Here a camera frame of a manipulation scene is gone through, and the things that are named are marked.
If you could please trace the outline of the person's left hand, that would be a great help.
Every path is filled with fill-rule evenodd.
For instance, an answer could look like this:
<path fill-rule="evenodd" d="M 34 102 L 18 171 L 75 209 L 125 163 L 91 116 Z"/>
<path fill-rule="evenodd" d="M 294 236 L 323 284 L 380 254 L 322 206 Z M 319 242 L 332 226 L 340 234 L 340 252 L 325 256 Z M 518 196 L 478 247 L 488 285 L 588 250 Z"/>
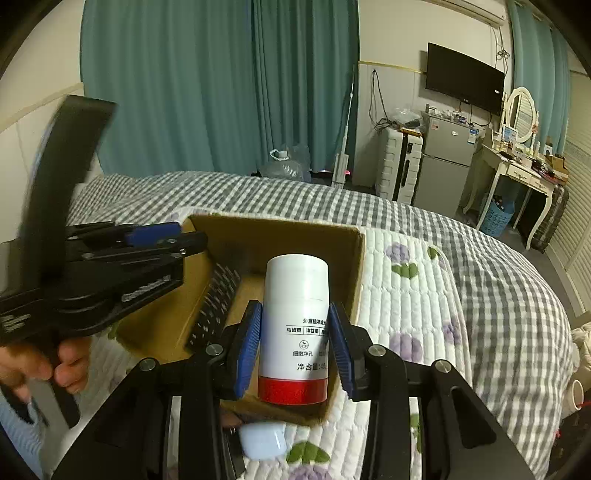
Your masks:
<path fill-rule="evenodd" d="M 58 348 L 58 365 L 34 345 L 19 342 L 1 348 L 1 383 L 18 399 L 28 403 L 31 392 L 29 379 L 47 381 L 53 379 L 70 394 L 82 391 L 88 382 L 91 338 L 70 338 Z"/>

